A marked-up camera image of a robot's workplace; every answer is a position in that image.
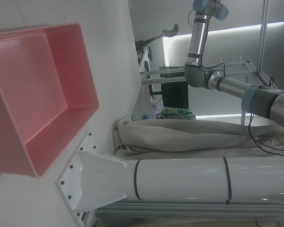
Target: metal post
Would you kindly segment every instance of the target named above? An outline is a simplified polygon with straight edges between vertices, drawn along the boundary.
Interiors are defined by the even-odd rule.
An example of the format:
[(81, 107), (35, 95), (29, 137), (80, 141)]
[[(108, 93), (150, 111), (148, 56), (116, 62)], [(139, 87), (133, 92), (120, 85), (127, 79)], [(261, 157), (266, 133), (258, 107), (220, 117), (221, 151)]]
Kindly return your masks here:
[[(244, 83), (248, 83), (248, 75), (245, 76)], [(245, 125), (245, 114), (246, 114), (246, 111), (242, 109), (241, 125)]]
[(269, 5), (269, 0), (264, 0), (261, 35), (260, 35), (260, 48), (259, 48), (259, 56), (258, 56), (258, 60), (257, 60), (257, 70), (258, 71), (262, 70), (262, 64), (263, 64), (265, 35), (266, 35), (266, 30), (267, 30), (268, 5)]

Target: pink plastic bin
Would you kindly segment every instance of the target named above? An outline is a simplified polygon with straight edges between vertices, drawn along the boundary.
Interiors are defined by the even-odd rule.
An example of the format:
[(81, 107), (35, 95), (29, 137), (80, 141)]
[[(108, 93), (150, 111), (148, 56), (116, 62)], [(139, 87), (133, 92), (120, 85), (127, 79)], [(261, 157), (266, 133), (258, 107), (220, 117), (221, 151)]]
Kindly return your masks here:
[(97, 108), (79, 24), (0, 33), (0, 172), (43, 176)]

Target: wire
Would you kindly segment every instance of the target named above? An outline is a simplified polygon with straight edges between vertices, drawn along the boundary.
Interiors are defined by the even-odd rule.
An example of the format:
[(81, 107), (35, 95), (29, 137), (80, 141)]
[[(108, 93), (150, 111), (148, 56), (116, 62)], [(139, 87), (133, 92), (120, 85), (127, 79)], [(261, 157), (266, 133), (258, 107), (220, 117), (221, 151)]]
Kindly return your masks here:
[[(226, 76), (225, 75), (225, 63), (220, 63), (220, 64), (217, 64), (217, 65), (215, 65), (215, 66), (211, 66), (211, 67), (205, 67), (204, 65), (203, 65), (203, 59), (201, 58), (201, 67), (203, 68), (203, 69), (206, 69), (206, 70), (202, 70), (202, 69), (200, 69), (202, 72), (211, 72), (211, 71), (222, 71), (223, 73), (224, 73), (224, 76)], [(213, 70), (213, 68), (216, 68), (216, 67), (218, 67), (218, 66), (220, 66), (220, 65), (223, 65), (223, 69), (222, 70)]]
[(155, 104), (155, 106), (153, 107), (152, 111), (156, 108), (156, 106), (158, 105), (159, 101)]
[(262, 151), (264, 151), (264, 152), (266, 152), (266, 153), (268, 153), (268, 154), (284, 156), (284, 154), (281, 154), (281, 153), (274, 153), (274, 152), (271, 152), (271, 151), (264, 150), (264, 149), (258, 144), (258, 143), (260, 143), (260, 144), (262, 144), (262, 145), (264, 145), (264, 146), (266, 146), (266, 147), (269, 147), (269, 148), (272, 148), (272, 149), (276, 149), (276, 150), (279, 150), (279, 151), (284, 151), (284, 150), (277, 149), (277, 148), (273, 148), (273, 147), (270, 147), (270, 146), (268, 146), (268, 145), (265, 145), (265, 144), (261, 143), (260, 141), (258, 141), (258, 140), (251, 134), (251, 122), (252, 122), (253, 119), (254, 119), (254, 114), (251, 113), (251, 114), (250, 114), (250, 121), (249, 121), (249, 124), (248, 124), (247, 129), (248, 129), (249, 136), (250, 136), (251, 139), (254, 141), (254, 143), (256, 144), (256, 146), (257, 146), (258, 148), (260, 148)]
[(263, 226), (261, 226), (261, 225), (258, 225), (258, 224), (257, 224), (257, 221), (256, 221), (256, 226), (257, 226), (257, 227), (263, 227)]
[(192, 11), (194, 11), (194, 8), (189, 12), (188, 17), (187, 17), (187, 21), (188, 21), (188, 23), (189, 23), (189, 25), (190, 25), (191, 27), (194, 27), (194, 26), (192, 26), (192, 25), (190, 24), (190, 22), (189, 22), (189, 16), (190, 16), (190, 14), (192, 13)]
[(273, 77), (270, 77), (269, 78), (269, 84), (268, 86), (271, 87), (271, 85), (274, 83), (274, 78)]

